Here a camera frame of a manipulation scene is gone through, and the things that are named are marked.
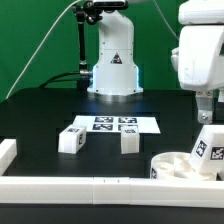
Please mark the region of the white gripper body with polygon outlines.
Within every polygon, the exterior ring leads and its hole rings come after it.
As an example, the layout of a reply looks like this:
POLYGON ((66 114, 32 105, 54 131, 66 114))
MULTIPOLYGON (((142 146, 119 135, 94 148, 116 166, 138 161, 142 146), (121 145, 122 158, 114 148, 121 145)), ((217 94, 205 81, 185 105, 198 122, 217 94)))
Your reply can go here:
POLYGON ((185 26, 178 47, 182 89, 210 91, 224 87, 224 25, 185 26))

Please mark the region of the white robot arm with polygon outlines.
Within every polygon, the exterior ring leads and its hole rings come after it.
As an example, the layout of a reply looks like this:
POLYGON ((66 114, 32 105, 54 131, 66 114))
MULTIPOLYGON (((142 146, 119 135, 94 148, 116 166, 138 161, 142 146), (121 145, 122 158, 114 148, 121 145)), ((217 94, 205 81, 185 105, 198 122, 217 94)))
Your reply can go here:
MULTIPOLYGON (((99 23, 99 59, 88 91, 107 100, 141 93, 133 61, 134 26, 120 11, 127 0, 91 0, 92 21, 99 23)), ((180 86, 196 93, 198 121, 213 121, 213 91, 224 101, 224 0, 188 0, 179 7, 183 25, 171 62, 180 86)))

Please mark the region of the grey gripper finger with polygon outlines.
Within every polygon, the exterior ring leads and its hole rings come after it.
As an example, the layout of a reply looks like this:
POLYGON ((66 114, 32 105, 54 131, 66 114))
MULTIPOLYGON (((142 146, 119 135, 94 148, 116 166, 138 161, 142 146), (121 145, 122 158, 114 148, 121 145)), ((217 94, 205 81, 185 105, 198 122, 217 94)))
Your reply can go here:
POLYGON ((196 103, 198 109, 198 122, 201 124, 211 124, 214 111, 214 94, 212 91, 197 91, 196 103))

